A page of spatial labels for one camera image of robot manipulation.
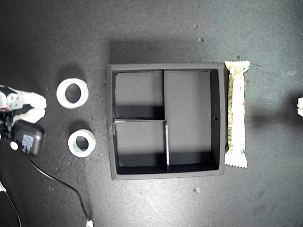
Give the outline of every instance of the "plastic wrapper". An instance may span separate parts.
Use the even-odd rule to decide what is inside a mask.
[[[225,164],[247,168],[245,157],[244,125],[244,72],[250,67],[249,61],[226,61],[230,72],[228,84],[228,150],[225,152]]]

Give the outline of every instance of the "power cord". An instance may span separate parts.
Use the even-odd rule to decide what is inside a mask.
[[[22,224],[21,224],[21,219],[20,219],[20,216],[19,216],[19,213],[13,203],[13,201],[10,199],[9,197],[9,194],[7,192],[4,192],[6,194],[6,196],[8,197],[9,201],[10,201],[10,204],[13,206],[14,210],[15,210],[15,213],[17,214],[17,217],[18,217],[18,221],[19,221],[19,227],[22,227]]]
[[[65,185],[66,187],[70,188],[71,190],[73,190],[73,191],[77,194],[77,196],[78,196],[78,198],[79,198],[79,200],[80,200],[80,204],[81,204],[83,213],[85,214],[85,216],[86,216],[86,218],[88,219],[88,221],[91,220],[91,218],[89,217],[89,215],[87,214],[87,212],[86,212],[86,210],[85,210],[85,207],[84,207],[84,204],[83,204],[83,200],[82,200],[82,197],[81,197],[80,193],[79,193],[75,188],[73,188],[72,186],[68,185],[67,183],[65,183],[65,182],[63,182],[63,181],[60,181],[60,180],[58,180],[58,179],[56,179],[56,178],[50,176],[49,174],[47,174],[47,173],[44,172],[43,170],[41,170],[41,169],[40,169],[38,166],[36,166],[36,164],[33,163],[33,161],[30,160],[30,158],[27,157],[27,155],[23,152],[23,150],[21,149],[21,148],[22,148],[22,145],[21,145],[21,143],[20,143],[19,140],[17,140],[17,144],[18,144],[18,147],[19,147],[19,151],[20,151],[21,154],[25,157],[25,159],[32,165],[33,168],[35,168],[38,172],[40,172],[40,173],[43,174],[44,176],[48,177],[49,179],[51,179],[51,180],[53,180],[53,181],[56,181],[56,182],[59,182],[59,183]]]

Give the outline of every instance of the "dark table surface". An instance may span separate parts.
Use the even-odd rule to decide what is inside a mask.
[[[303,226],[302,0],[78,0],[0,3],[0,84],[48,101],[47,136],[33,161],[77,188],[96,227]],[[246,86],[248,168],[222,176],[112,181],[106,127],[106,66],[250,60]],[[56,88],[84,79],[88,102],[64,109]],[[89,158],[67,147],[90,127]],[[85,226],[75,193],[34,170],[7,144],[0,179],[24,227]],[[0,195],[0,222],[18,226]]]

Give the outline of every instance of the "black box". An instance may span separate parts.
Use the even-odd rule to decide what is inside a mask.
[[[224,174],[224,64],[138,64],[107,68],[112,178]]]

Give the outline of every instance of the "masking tape roll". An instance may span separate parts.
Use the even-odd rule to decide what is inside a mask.
[[[81,149],[77,145],[77,137],[79,136],[83,136],[85,139],[87,139],[89,144],[87,149]],[[87,157],[95,149],[95,146],[96,146],[96,138],[94,134],[86,129],[80,129],[78,131],[75,131],[68,138],[68,148],[70,149],[70,152],[77,157]]]
[[[72,84],[76,84],[81,91],[81,96],[79,100],[75,103],[71,103],[70,101],[68,101],[65,95],[67,88]],[[65,79],[59,84],[57,88],[58,102],[67,109],[74,109],[84,105],[88,100],[88,98],[89,98],[89,89],[85,81],[83,81],[82,79],[77,79],[77,78]]]

